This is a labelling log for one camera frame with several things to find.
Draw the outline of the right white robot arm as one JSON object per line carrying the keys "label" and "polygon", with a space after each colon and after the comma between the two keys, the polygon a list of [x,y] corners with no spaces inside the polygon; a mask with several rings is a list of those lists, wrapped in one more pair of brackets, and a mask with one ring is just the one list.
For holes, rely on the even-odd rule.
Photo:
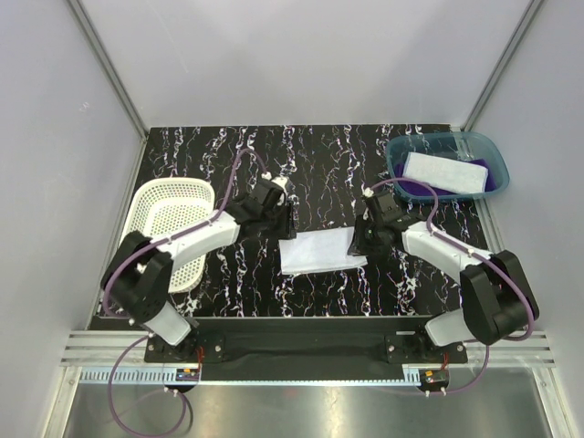
{"label": "right white robot arm", "polygon": [[363,195],[365,210],[356,216],[348,254],[381,256],[393,249],[416,256],[460,287],[462,304],[429,319],[414,339],[417,356],[435,361],[447,345],[474,340],[485,346],[522,341],[534,331],[539,309],[518,257],[491,253],[452,238],[429,220],[406,212],[391,193]]}

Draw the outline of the light blue towel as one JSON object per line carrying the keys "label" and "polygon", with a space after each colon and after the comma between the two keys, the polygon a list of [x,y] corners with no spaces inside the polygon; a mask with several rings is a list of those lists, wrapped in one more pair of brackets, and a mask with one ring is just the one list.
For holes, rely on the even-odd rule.
{"label": "light blue towel", "polygon": [[473,194],[485,190],[488,170],[471,162],[410,152],[402,175],[450,193]]}

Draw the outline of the purple towel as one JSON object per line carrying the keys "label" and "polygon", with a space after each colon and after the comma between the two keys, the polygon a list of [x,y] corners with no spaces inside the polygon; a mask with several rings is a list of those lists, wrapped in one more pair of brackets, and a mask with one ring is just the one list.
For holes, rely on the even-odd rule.
{"label": "purple towel", "polygon": [[391,169],[394,171],[396,177],[401,178],[400,186],[403,188],[403,190],[406,193],[408,193],[412,196],[417,196],[417,197],[429,197],[431,195],[431,192],[429,191],[429,187],[431,187],[436,192],[436,194],[438,195],[439,198],[447,198],[447,197],[452,197],[452,196],[456,196],[456,195],[460,195],[462,197],[481,196],[481,195],[484,195],[485,193],[494,193],[500,188],[501,183],[498,181],[498,175],[496,174],[495,169],[493,169],[485,160],[478,159],[478,160],[462,161],[462,162],[471,162],[474,164],[478,164],[478,165],[486,167],[486,169],[488,170],[486,187],[482,193],[473,193],[473,194],[450,193],[450,192],[447,192],[444,190],[433,188],[432,186],[429,186],[424,182],[419,182],[416,180],[405,178],[402,175],[403,165],[405,162],[394,163],[391,166]]}

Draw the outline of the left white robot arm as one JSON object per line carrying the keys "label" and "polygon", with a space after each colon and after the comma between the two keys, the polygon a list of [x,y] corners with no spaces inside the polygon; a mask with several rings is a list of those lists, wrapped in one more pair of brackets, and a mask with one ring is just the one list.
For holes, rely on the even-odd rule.
{"label": "left white robot arm", "polygon": [[163,339],[174,359],[189,360],[197,339],[191,334],[193,324],[169,301],[172,274],[209,252],[247,238],[295,238],[289,186],[287,177],[262,177],[251,193],[222,203],[210,218],[181,231],[159,238],[129,233],[101,279],[103,303],[113,301],[129,320]]}

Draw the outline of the pale lavender towel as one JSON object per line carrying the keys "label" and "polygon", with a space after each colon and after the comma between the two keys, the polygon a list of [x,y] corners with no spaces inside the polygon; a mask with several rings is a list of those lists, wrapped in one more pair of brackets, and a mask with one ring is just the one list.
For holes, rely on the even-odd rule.
{"label": "pale lavender towel", "polygon": [[298,276],[320,274],[367,265],[364,255],[350,255],[351,227],[298,233],[294,239],[280,240],[281,273]]}

